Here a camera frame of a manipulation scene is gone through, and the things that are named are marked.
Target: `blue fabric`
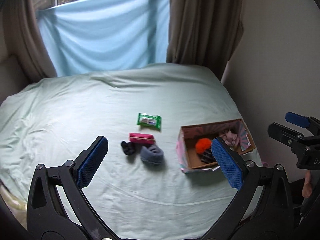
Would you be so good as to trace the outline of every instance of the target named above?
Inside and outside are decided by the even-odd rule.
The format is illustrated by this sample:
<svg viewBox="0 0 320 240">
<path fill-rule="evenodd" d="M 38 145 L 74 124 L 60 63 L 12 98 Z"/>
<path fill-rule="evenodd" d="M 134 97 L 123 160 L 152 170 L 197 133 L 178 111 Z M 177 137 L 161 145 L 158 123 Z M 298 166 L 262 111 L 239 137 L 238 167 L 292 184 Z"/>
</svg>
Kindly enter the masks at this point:
<svg viewBox="0 0 320 240">
<path fill-rule="evenodd" d="M 58 76 L 166 60 L 169 0 L 80 0 L 38 11 Z"/>
</svg>

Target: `blue clamp pad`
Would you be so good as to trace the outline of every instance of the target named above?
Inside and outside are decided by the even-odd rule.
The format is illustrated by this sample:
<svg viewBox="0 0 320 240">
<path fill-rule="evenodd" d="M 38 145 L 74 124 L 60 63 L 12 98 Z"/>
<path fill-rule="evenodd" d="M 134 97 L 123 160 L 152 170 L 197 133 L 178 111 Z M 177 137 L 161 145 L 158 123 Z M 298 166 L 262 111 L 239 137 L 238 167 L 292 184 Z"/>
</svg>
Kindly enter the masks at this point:
<svg viewBox="0 0 320 240">
<path fill-rule="evenodd" d="M 80 189 L 89 186 L 107 152 L 108 140 L 102 137 L 78 169 L 77 185 Z"/>
<path fill-rule="evenodd" d="M 310 126 L 309 118 L 292 112 L 287 112 L 285 115 L 285 120 L 302 128 L 307 128 Z"/>
<path fill-rule="evenodd" d="M 240 190 L 243 185 L 243 173 L 228 151 L 217 139 L 212 141 L 211 151 L 230 186 Z"/>
</svg>

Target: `pink cloth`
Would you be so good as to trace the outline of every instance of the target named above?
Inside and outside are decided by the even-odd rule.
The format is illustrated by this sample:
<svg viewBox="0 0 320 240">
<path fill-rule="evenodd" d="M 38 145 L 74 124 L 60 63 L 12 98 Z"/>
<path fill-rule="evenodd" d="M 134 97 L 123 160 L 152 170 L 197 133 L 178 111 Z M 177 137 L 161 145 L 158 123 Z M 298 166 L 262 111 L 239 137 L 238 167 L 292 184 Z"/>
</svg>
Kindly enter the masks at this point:
<svg viewBox="0 0 320 240">
<path fill-rule="evenodd" d="M 230 147 L 236 147 L 240 142 L 238 135 L 236 133 L 232 133 L 229 129 L 219 132 L 219 137 L 221 137 L 222 140 L 225 141 L 226 145 Z"/>
</svg>

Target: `light green bed sheet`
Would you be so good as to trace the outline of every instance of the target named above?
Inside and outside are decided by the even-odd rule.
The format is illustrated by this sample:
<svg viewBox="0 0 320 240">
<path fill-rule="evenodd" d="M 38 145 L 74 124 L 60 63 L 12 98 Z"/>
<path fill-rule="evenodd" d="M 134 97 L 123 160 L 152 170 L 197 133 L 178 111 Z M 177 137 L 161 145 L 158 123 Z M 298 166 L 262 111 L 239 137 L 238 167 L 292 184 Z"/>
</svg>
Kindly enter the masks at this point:
<svg viewBox="0 0 320 240">
<path fill-rule="evenodd" d="M 162 116 L 161 132 L 140 129 L 139 112 Z M 106 224 L 121 238 L 199 237 L 236 190 L 221 170 L 181 172 L 175 150 L 179 129 L 236 118 L 241 118 L 236 104 L 205 67 L 153 64 L 44 79 L 0 107 L 0 178 L 15 196 L 27 200 L 38 163 L 60 166 L 103 135 L 109 141 L 108 154 L 83 192 Z M 148 167 L 139 154 L 124 155 L 120 142 L 128 140 L 130 132 L 153 134 L 165 164 Z M 261 165 L 257 150 L 244 159 Z M 59 192 L 76 221 L 63 190 Z"/>
</svg>

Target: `rolled sock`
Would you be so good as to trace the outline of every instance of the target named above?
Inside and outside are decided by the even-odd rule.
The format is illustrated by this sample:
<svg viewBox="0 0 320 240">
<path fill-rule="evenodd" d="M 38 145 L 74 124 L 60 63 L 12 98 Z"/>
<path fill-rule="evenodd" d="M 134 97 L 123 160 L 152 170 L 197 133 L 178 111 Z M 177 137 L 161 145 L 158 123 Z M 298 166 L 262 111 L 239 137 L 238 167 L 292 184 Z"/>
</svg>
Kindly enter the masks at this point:
<svg viewBox="0 0 320 240">
<path fill-rule="evenodd" d="M 143 162 L 152 165 L 160 165 L 163 162 L 164 152 L 157 145 L 153 144 L 149 148 L 143 146 L 140 158 Z"/>
</svg>

